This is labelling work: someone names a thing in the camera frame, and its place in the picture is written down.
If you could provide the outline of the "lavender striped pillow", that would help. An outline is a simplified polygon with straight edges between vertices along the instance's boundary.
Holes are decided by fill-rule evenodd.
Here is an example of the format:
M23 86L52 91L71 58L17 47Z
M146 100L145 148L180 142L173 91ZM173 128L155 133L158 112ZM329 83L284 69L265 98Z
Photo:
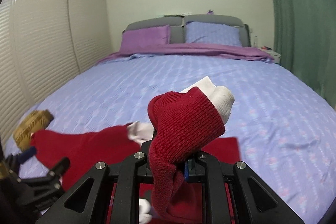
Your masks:
M188 22L185 36L186 43L242 47L238 28L226 24Z

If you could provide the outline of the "red Mickey Mouse sweater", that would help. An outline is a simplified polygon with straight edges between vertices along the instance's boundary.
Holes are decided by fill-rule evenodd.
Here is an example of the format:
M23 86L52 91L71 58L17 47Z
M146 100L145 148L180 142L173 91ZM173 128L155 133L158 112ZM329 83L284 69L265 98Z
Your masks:
M114 164L137 152L150 141L149 164L154 178L151 203L164 220L200 223L201 187L189 184L178 164L209 146L227 159L237 152L238 143L224 145L225 131L234 96L227 87L214 85L205 77L181 92L167 92L148 104L150 121L105 128L99 132L62 134L40 130L31 135L37 159L46 167L63 157L70 168L63 176L63 188L70 189L95 163Z

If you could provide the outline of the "green curtain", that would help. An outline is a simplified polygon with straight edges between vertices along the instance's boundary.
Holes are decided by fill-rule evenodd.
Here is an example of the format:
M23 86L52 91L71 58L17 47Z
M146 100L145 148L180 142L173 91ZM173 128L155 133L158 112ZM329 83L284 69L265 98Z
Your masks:
M273 0L281 65L335 107L335 0Z

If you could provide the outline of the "grey upholstered headboard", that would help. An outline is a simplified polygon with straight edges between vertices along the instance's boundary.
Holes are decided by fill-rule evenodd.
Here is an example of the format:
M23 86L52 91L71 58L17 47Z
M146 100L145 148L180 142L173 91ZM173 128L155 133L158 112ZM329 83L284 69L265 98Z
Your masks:
M226 15L210 15L210 14L196 14L187 16L164 16L160 18L153 18L147 20L141 20L129 24L122 33L131 30L140 30L143 28L170 26L170 43L182 44L185 43L186 38L186 23L189 22L202 22L202 23L214 23L214 24L226 24L228 26L237 28L239 30L239 38L243 47L251 46L251 38L249 34L248 24L234 16Z

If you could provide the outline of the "white louvered wardrobe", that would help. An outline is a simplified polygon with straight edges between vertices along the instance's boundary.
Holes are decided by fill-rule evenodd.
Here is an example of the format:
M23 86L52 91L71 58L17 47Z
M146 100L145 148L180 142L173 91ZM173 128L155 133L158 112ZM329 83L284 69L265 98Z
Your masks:
M2 0L2 144L27 110L111 50L106 0Z

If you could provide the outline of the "brown plaid folded garment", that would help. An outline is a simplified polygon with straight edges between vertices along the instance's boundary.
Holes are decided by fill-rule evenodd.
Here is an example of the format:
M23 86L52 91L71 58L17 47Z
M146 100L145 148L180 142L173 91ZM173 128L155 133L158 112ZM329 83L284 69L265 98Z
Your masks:
M34 110L27 115L13 132L13 139L18 148L24 152L30 147L31 135L45 130L54 120L48 110Z

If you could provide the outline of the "white nightstand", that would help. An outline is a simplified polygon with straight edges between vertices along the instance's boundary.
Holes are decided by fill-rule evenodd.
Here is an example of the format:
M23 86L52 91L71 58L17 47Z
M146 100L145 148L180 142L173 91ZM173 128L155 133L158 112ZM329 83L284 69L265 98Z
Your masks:
M273 57L273 59L274 59L274 63L275 64L280 64L280 62L281 62L281 55L280 55L280 53L275 52L270 47L260 47L260 50L262 50L262 51L268 53L269 55L271 55Z

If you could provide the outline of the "purple pillow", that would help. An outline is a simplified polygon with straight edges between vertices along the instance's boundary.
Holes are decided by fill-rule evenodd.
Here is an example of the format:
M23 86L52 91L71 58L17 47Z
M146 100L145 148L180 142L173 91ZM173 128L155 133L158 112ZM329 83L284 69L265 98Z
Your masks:
M154 46L164 46L170 41L170 26L128 30L122 34L120 52L129 52Z

